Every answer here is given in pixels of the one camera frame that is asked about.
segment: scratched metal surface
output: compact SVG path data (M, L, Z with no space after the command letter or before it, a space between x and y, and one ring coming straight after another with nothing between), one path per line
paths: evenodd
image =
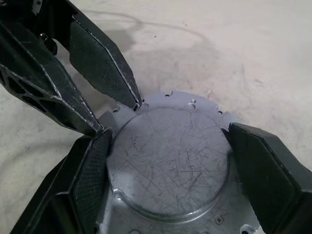
M109 120L116 135L107 161L111 190L98 219L102 234L241 234L245 224L258 228L220 130L239 119L183 92L149 96L137 115L119 108L99 119Z

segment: metal plate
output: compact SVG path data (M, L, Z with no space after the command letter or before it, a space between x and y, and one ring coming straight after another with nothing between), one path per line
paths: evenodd
M110 122L116 135L101 233L239 234L246 224L258 228L220 129L237 118L183 92L147 97L137 115L126 113L120 106L99 120Z

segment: circular metal plate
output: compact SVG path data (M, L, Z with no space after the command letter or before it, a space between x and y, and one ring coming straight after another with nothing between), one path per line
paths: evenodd
M163 219L199 215L220 192L230 149L205 113L149 110L117 135L108 159L111 184L143 214Z

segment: raised circular disc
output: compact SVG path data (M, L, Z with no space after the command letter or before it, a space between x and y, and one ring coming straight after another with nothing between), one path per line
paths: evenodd
M107 162L110 181L113 190L143 214L197 214L219 194L230 149L206 113L149 110L118 133Z

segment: gray floor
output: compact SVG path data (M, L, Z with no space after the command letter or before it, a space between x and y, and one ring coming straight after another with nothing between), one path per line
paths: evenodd
M278 135L312 170L312 1L73 2L117 43L144 96L180 90L210 98ZM102 96L79 86L100 115ZM0 110L0 233L6 234L80 134L2 87Z

